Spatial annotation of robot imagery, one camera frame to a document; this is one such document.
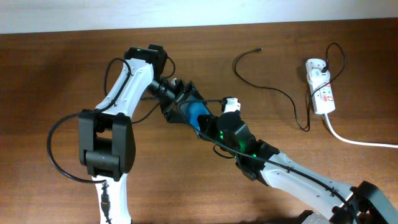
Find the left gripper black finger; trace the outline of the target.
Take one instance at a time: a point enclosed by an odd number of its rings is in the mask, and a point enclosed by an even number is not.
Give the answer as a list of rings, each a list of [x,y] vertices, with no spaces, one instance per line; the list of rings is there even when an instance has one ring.
[[[170,107],[163,107],[163,116],[168,123],[186,123],[187,120],[183,118],[183,114],[179,112],[175,105]]]
[[[200,97],[200,93],[198,92],[198,90],[196,89],[196,87],[192,81],[189,81],[184,86],[183,93],[184,93],[184,96],[186,96],[187,98],[189,98],[189,97],[199,98]]]

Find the blue screen smartphone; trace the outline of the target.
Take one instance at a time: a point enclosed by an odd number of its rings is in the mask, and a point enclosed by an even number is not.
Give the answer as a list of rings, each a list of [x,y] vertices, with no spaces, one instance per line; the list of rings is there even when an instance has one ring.
[[[198,130],[200,130],[200,126],[198,124],[198,117],[199,115],[209,115],[210,111],[208,108],[201,102],[188,102],[182,104],[180,109],[185,115],[187,123],[195,127],[194,132],[199,136]]]

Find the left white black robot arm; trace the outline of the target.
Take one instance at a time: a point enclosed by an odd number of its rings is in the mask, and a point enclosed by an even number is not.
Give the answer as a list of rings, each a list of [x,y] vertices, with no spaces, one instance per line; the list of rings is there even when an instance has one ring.
[[[196,123],[199,114],[208,112],[192,82],[162,76],[169,59],[160,45],[131,47],[102,102],[78,117],[79,159],[96,187],[101,223],[132,222],[127,204],[127,175],[136,156],[131,118],[143,94],[158,99],[170,123]]]

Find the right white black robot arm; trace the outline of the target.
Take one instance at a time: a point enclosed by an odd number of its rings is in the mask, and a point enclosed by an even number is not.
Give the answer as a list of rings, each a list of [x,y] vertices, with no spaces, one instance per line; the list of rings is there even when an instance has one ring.
[[[327,222],[397,224],[397,209],[376,185],[364,180],[355,187],[301,166],[257,140],[238,111],[200,115],[198,124],[200,135],[229,152],[248,179],[287,192]]]

